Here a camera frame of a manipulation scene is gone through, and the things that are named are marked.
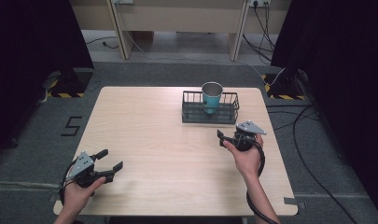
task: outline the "person's right hand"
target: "person's right hand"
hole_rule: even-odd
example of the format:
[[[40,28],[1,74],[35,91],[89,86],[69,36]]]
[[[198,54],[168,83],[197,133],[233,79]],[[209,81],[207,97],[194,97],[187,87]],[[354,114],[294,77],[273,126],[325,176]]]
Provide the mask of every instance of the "person's right hand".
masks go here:
[[[256,134],[256,141],[263,147],[263,140],[259,133]],[[223,145],[231,152],[235,159],[235,165],[244,178],[259,176],[260,153],[255,147],[252,147],[248,151],[239,151],[233,144],[226,140],[223,141]]]

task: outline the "basket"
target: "basket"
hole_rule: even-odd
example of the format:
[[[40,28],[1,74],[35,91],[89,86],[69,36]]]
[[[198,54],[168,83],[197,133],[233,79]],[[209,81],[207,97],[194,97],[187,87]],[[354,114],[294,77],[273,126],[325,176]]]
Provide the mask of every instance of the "basket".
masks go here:
[[[215,109],[207,114],[205,109]],[[239,101],[236,92],[223,92],[218,107],[205,107],[201,91],[183,91],[182,122],[235,124],[238,119]]]

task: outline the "desk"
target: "desk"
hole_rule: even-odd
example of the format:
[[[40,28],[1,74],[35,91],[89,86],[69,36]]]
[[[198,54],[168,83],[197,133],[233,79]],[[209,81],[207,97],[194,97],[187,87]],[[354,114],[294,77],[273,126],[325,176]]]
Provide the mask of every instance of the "desk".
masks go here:
[[[102,216],[253,216],[245,182],[232,154],[220,147],[217,129],[232,136],[235,125],[182,123],[183,91],[201,88],[105,87],[77,149],[89,155],[108,148],[95,170],[124,167],[103,185],[82,215]],[[264,135],[266,164],[260,181],[277,215],[292,216],[296,205],[285,165],[260,90],[238,93],[238,121],[253,120]],[[58,201],[54,212],[62,209]]]
[[[130,31],[178,31],[228,34],[235,61],[248,8],[246,0],[134,0],[133,5],[108,0],[108,4],[123,59],[130,58],[133,48]]]

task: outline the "light wood tabletop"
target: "light wood tabletop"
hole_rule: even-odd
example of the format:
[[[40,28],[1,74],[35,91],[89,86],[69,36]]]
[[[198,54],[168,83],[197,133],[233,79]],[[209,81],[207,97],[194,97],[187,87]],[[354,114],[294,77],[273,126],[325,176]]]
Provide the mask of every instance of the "light wood tabletop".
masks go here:
[[[219,145],[217,129],[232,137],[235,125],[182,122],[182,87],[105,87],[81,138],[76,156],[107,148],[96,171],[124,167],[113,183],[96,190],[82,215],[102,216],[253,216],[246,187],[232,154]],[[277,215],[297,214],[287,171],[259,89],[237,92],[237,122],[252,120],[263,135],[266,157],[260,181]],[[62,209],[58,201],[54,212]]]

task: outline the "cup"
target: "cup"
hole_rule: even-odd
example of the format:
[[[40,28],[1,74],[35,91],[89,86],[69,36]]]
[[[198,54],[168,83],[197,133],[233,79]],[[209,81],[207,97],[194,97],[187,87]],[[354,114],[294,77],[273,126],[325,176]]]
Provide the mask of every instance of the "cup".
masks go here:
[[[217,110],[223,87],[217,82],[206,82],[203,84],[203,105],[207,114],[214,114]]]

